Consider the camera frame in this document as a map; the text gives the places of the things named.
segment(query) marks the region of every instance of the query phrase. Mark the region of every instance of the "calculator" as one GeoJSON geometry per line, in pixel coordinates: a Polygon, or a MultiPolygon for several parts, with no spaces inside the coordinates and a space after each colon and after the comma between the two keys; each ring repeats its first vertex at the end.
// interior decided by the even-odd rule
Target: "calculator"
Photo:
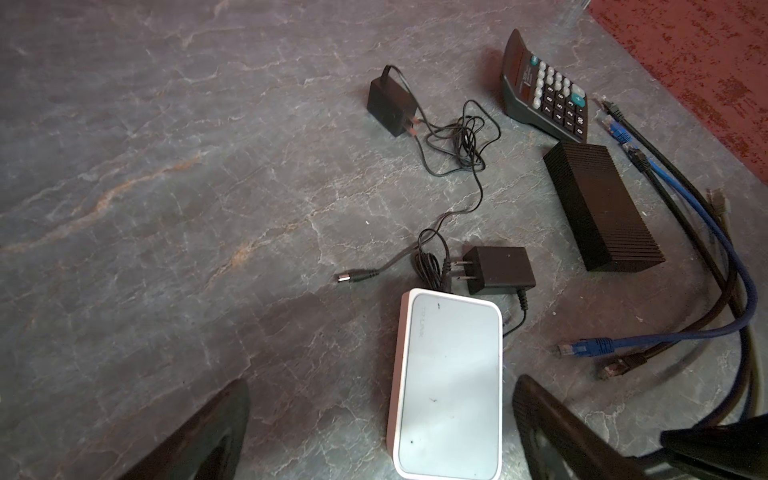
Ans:
{"type": "Polygon", "coordinates": [[[523,43],[517,28],[504,52],[505,113],[563,141],[587,143],[587,95],[523,43]]]}

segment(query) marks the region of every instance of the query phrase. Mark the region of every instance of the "black cable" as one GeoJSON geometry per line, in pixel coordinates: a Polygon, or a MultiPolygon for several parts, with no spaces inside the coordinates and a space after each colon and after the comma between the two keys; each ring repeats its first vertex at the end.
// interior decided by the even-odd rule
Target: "black cable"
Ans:
{"type": "Polygon", "coordinates": [[[502,335],[502,338],[506,337],[507,335],[510,335],[512,332],[523,326],[523,323],[525,323],[525,320],[528,318],[528,298],[525,296],[525,290],[518,290],[518,300],[520,301],[520,310],[523,312],[523,319],[520,320],[520,323],[515,325],[514,328],[511,330],[507,330],[502,335]]]}
{"type": "MultiPolygon", "coordinates": [[[[349,282],[359,282],[362,280],[367,280],[369,278],[372,278],[374,276],[379,275],[381,272],[384,272],[388,268],[392,267],[396,263],[398,263],[403,257],[408,256],[411,253],[415,254],[415,258],[413,260],[414,267],[416,268],[416,272],[419,275],[422,280],[425,280],[425,283],[430,286],[436,285],[435,276],[438,277],[447,277],[447,272],[450,270],[450,262],[447,260],[443,263],[442,271],[438,273],[439,266],[435,268],[435,265],[432,261],[432,259],[428,256],[428,254],[425,254],[423,251],[423,247],[426,243],[428,243],[432,238],[439,235],[440,228],[442,227],[443,223],[449,219],[450,217],[453,217],[455,215],[463,215],[463,214],[470,214],[480,208],[480,205],[482,204],[483,198],[485,197],[485,192],[483,191],[482,183],[480,182],[480,178],[478,177],[478,172],[483,171],[486,168],[485,160],[482,157],[483,151],[488,147],[488,145],[494,143],[499,138],[502,137],[502,128],[498,124],[498,122],[475,100],[469,99],[466,102],[464,102],[464,105],[462,106],[462,116],[459,117],[456,121],[452,122],[451,124],[439,126],[436,124],[431,123],[427,119],[427,115],[424,112],[424,109],[422,108],[419,101],[416,99],[416,96],[413,93],[413,90],[411,89],[410,85],[408,84],[408,81],[406,80],[405,75],[402,74],[399,68],[397,68],[395,65],[386,65],[384,67],[384,72],[382,73],[382,78],[386,78],[389,75],[389,71],[394,70],[397,72],[400,81],[402,82],[405,89],[411,94],[411,96],[414,99],[414,102],[416,103],[416,108],[419,110],[419,112],[422,115],[421,120],[416,120],[416,123],[423,123],[426,125],[427,129],[429,130],[429,133],[425,137],[425,141],[430,148],[437,150],[439,152],[442,152],[443,154],[448,154],[451,157],[453,157],[456,160],[457,167],[453,168],[451,170],[447,170],[444,172],[435,172],[430,166],[429,163],[426,160],[426,155],[424,152],[424,147],[422,146],[422,142],[419,140],[419,137],[416,134],[413,134],[413,137],[416,140],[416,144],[419,147],[419,156],[421,158],[422,164],[424,165],[424,168],[427,170],[427,172],[434,176],[434,177],[445,177],[450,174],[455,174],[458,172],[466,171],[466,172],[472,172],[472,177],[475,179],[475,182],[478,186],[478,192],[480,193],[479,199],[474,206],[466,207],[461,210],[449,210],[443,214],[441,214],[437,220],[435,221],[435,225],[430,228],[425,228],[424,230],[419,233],[419,239],[411,244],[409,247],[402,250],[400,253],[395,255],[390,261],[382,265],[380,268],[377,269],[368,269],[368,270],[350,270],[345,273],[341,273],[337,277],[337,281],[343,282],[343,281],[349,281],[349,282]],[[492,138],[491,140],[486,141],[482,146],[478,145],[478,139],[477,139],[477,133],[482,130],[485,127],[485,118],[483,118],[480,115],[471,115],[468,114],[468,108],[473,105],[477,107],[477,109],[482,112],[482,114],[490,120],[491,123],[494,124],[496,127],[496,136],[492,138]],[[452,150],[448,150],[446,148],[438,146],[433,139],[438,140],[446,140],[450,141],[452,143],[452,150]]],[[[449,281],[443,280],[440,282],[442,285],[441,290],[445,291],[445,289],[450,290],[449,281]]]]}
{"type": "MultiPolygon", "coordinates": [[[[667,205],[667,208],[669,208],[669,210],[674,215],[675,219],[677,219],[677,222],[680,224],[683,232],[688,237],[688,240],[690,240],[690,242],[694,245],[694,248],[699,253],[704,263],[707,265],[709,271],[712,273],[715,281],[717,282],[717,285],[722,290],[720,297],[717,299],[715,304],[712,305],[710,310],[706,312],[700,319],[686,326],[684,329],[682,329],[682,331],[688,332],[692,330],[696,331],[703,329],[705,326],[712,323],[720,315],[720,313],[722,313],[722,311],[725,309],[725,306],[729,303],[731,303],[731,309],[734,316],[740,316],[743,308],[738,304],[738,302],[735,302],[733,298],[735,291],[734,289],[736,288],[737,284],[737,272],[735,266],[729,262],[728,279],[725,280],[723,278],[723,274],[720,272],[720,268],[717,266],[717,262],[715,262],[710,251],[704,245],[704,242],[701,240],[694,227],[690,224],[682,210],[672,199],[672,196],[669,195],[667,190],[651,170],[645,154],[634,147],[626,147],[625,150],[627,150],[627,155],[630,160],[632,160],[632,164],[646,176],[651,186],[659,194],[661,199],[667,205]]],[[[642,366],[649,359],[659,355],[662,352],[665,352],[675,344],[676,343],[674,342],[658,343],[648,349],[643,350],[642,352],[621,356],[615,362],[609,366],[606,366],[604,372],[606,372],[608,376],[624,375],[631,370],[636,369],[638,366],[642,366]]]]}
{"type": "Polygon", "coordinates": [[[425,228],[419,234],[418,244],[419,249],[413,255],[413,269],[416,270],[416,274],[419,275],[419,278],[424,282],[427,288],[450,293],[451,281],[449,273],[451,272],[451,254],[448,250],[448,244],[445,242],[445,238],[438,231],[431,228],[425,228]],[[422,238],[424,237],[424,234],[428,232],[432,233],[433,237],[438,237],[440,241],[442,241],[442,246],[445,249],[445,259],[442,261],[442,268],[434,253],[426,253],[424,251],[422,238]]]}
{"type": "MultiPolygon", "coordinates": [[[[723,229],[724,232],[726,232],[726,235],[728,235],[727,228],[721,221],[720,217],[716,214],[714,211],[712,205],[710,202],[704,200],[703,196],[699,192],[699,190],[674,166],[672,163],[658,150],[656,147],[648,141],[645,137],[640,134],[640,132],[635,129],[632,124],[627,121],[623,114],[618,110],[618,107],[615,104],[612,104],[611,102],[604,101],[604,105],[608,111],[608,113],[616,120],[618,121],[622,126],[624,126],[627,131],[630,132],[635,138],[637,138],[648,150],[659,160],[661,163],[677,178],[678,181],[680,181],[687,190],[691,192],[691,194],[694,196],[694,198],[699,201],[701,205],[703,205],[703,208],[708,212],[708,214],[714,219],[714,221],[718,224],[718,226],[723,229]]],[[[643,171],[644,174],[646,174],[645,169],[640,168],[641,171],[643,171]]],[[[667,197],[669,197],[669,194],[665,191],[663,186],[660,185],[660,182],[658,179],[656,181],[651,181],[651,184],[654,185],[654,189],[657,190],[659,195],[662,196],[667,206],[670,206],[670,202],[667,202],[667,197]]],[[[676,208],[670,207],[670,210],[673,211],[673,214],[675,214],[675,217],[678,219],[678,222],[680,222],[680,225],[686,230],[686,234],[688,235],[688,229],[684,226],[686,223],[688,226],[690,224],[687,222],[687,220],[684,219],[682,213],[680,212],[679,208],[677,208],[677,205],[675,205],[676,208]]],[[[703,242],[701,242],[700,238],[698,238],[698,235],[689,236],[691,241],[694,243],[694,246],[699,248],[699,245],[703,246],[703,242]]],[[[734,288],[736,283],[731,281],[732,277],[732,270],[733,270],[733,264],[729,262],[728,268],[729,268],[729,282],[724,282],[724,278],[722,273],[720,272],[719,268],[717,268],[717,264],[712,260],[710,265],[710,262],[707,262],[706,255],[702,255],[702,257],[705,259],[705,263],[707,263],[707,266],[710,268],[710,272],[715,277],[715,280],[717,280],[718,285],[721,289],[723,289],[723,294],[726,293],[727,290],[732,290],[730,292],[730,308],[734,314],[734,316],[739,316],[739,313],[743,310],[741,301],[739,298],[737,298],[736,295],[734,295],[734,288]],[[728,288],[727,284],[733,283],[733,287],[728,288]]],[[[695,427],[704,427],[709,425],[717,425],[720,422],[722,422],[728,414],[736,407],[736,404],[739,402],[739,399],[743,395],[744,391],[747,388],[747,384],[749,383],[750,389],[756,387],[756,383],[759,381],[757,379],[752,379],[750,381],[751,375],[751,365],[754,363],[754,349],[753,349],[753,339],[751,336],[751,332],[748,328],[742,329],[739,331],[740,335],[740,342],[741,342],[741,358],[739,363],[739,368],[737,370],[736,378],[733,381],[733,385],[731,386],[730,391],[726,395],[726,397],[720,402],[720,404],[712,411],[709,415],[705,416],[703,419],[701,419],[695,426],[695,427]]],[[[659,347],[663,349],[661,351],[664,351],[664,349],[669,348],[672,344],[659,344],[654,347],[659,347]]],[[[756,406],[754,404],[750,404],[750,402],[754,403],[755,400],[750,400],[750,397],[755,397],[755,395],[748,394],[747,401],[744,406],[744,416],[748,416],[750,413],[754,413],[756,406]]],[[[661,463],[665,462],[668,459],[668,451],[666,449],[658,449],[654,452],[648,453],[646,455],[642,455],[640,457],[636,457],[636,460],[639,461],[639,463],[644,468],[651,468],[656,465],[660,465],[661,463]]]]}

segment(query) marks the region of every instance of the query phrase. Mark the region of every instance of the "power adapter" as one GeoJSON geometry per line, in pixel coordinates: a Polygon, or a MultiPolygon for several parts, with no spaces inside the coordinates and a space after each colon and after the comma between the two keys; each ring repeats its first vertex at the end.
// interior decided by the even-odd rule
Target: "power adapter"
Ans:
{"type": "Polygon", "coordinates": [[[470,295],[498,295],[536,286],[523,247],[475,247],[463,260],[470,295]]]}
{"type": "Polygon", "coordinates": [[[416,115],[416,99],[389,77],[387,65],[381,77],[371,82],[368,92],[368,111],[397,137],[413,126],[416,115]]]}

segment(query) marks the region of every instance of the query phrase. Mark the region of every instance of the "ethernet cable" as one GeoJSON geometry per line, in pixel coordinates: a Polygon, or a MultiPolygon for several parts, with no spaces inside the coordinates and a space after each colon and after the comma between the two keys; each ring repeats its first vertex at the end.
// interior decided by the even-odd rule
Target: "ethernet cable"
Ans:
{"type": "MultiPolygon", "coordinates": [[[[614,126],[612,125],[612,134],[614,133],[614,130],[616,130],[617,134],[621,136],[621,130],[623,130],[623,128],[618,123],[616,123],[614,126]]],[[[625,140],[624,143],[627,143],[631,140],[631,136],[629,133],[627,133],[626,137],[622,137],[620,141],[621,140],[625,140]]],[[[746,290],[746,306],[744,312],[732,323],[716,329],[698,332],[678,332],[657,335],[632,336],[622,339],[610,339],[606,337],[583,339],[576,343],[563,344],[558,346],[558,350],[563,356],[600,356],[612,353],[618,348],[643,346],[662,342],[679,342],[681,340],[709,339],[718,336],[729,335],[747,326],[755,313],[757,307],[757,288],[755,283],[752,281],[749,272],[747,271],[746,267],[739,258],[725,233],[720,229],[720,227],[718,227],[717,222],[712,217],[710,217],[704,207],[702,207],[698,200],[696,200],[696,198],[694,198],[694,196],[688,190],[686,190],[685,187],[683,187],[679,182],[673,179],[666,171],[661,169],[661,167],[656,165],[650,159],[648,160],[648,163],[650,164],[651,169],[653,169],[653,171],[659,177],[661,177],[662,180],[664,180],[670,187],[675,189],[685,199],[685,201],[691,205],[691,207],[701,216],[704,223],[707,224],[715,237],[723,245],[723,248],[728,253],[728,257],[733,261],[734,266],[736,267],[737,272],[741,276],[744,283],[746,290]]]]}

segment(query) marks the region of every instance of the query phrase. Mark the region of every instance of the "marble floor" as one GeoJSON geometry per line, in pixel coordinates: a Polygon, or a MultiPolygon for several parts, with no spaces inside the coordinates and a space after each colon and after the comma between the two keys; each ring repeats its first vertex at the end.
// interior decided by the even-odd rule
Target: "marble floor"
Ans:
{"type": "MultiPolygon", "coordinates": [[[[527,247],[538,281],[506,341],[504,478],[528,477],[510,403],[522,373],[627,455],[717,404],[736,336],[607,382],[592,359],[551,354],[679,328],[717,291],[594,120],[591,143],[609,147],[667,262],[584,270],[541,159],[555,140],[499,107],[513,28],[617,101],[697,186],[725,189],[768,293],[768,188],[570,4],[4,2],[0,478],[114,478],[237,377],[253,400],[238,478],[397,478],[384,446],[396,320],[418,281],[407,261],[355,285],[333,274],[385,263],[477,193],[470,177],[430,177],[413,140],[367,113],[389,62],[439,123],[475,98],[502,125],[483,205],[445,234],[456,256],[527,247]]],[[[511,297],[488,299],[518,315],[511,297]]],[[[761,306],[763,344],[765,318],[761,306]]]]}

